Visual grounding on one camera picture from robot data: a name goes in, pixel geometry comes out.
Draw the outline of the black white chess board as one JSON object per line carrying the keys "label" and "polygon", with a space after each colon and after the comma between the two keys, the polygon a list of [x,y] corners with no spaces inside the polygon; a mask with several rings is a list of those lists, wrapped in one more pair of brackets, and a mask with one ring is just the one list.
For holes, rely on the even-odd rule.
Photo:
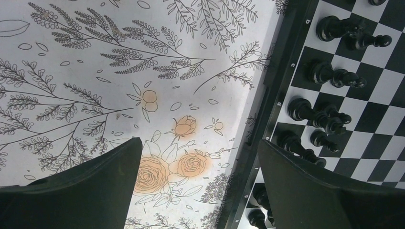
{"label": "black white chess board", "polygon": [[[387,0],[379,6],[368,0],[289,0],[279,6],[274,57],[264,79],[266,91],[248,146],[234,167],[228,202],[222,206],[217,227],[247,229],[247,215],[259,209],[253,192],[263,185],[256,146],[260,139],[276,141],[277,134],[291,130],[304,147],[312,148],[309,137],[315,128],[309,121],[288,117],[287,105],[294,96],[310,101],[315,108],[326,103],[351,116],[346,132],[332,137],[340,152],[315,147],[326,168],[341,175],[375,185],[405,187],[405,3]],[[344,36],[330,42],[316,35],[324,17],[363,21],[373,36],[389,35],[385,47],[350,50]],[[366,79],[362,89],[317,85],[304,76],[311,60],[329,62],[333,69],[345,69]]]}

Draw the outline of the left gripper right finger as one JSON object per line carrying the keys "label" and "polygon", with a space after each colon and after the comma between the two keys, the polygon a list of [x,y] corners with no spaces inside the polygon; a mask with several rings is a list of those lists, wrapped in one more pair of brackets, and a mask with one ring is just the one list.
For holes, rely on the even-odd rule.
{"label": "left gripper right finger", "polygon": [[266,140],[257,152],[276,228],[404,228],[403,189],[342,176]]}

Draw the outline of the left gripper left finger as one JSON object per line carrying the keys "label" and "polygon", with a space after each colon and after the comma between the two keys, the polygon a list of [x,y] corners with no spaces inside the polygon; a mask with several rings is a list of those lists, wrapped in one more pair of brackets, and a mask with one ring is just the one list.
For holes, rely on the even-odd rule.
{"label": "left gripper left finger", "polygon": [[66,171],[1,187],[1,228],[122,229],[141,154],[142,141],[134,137]]}

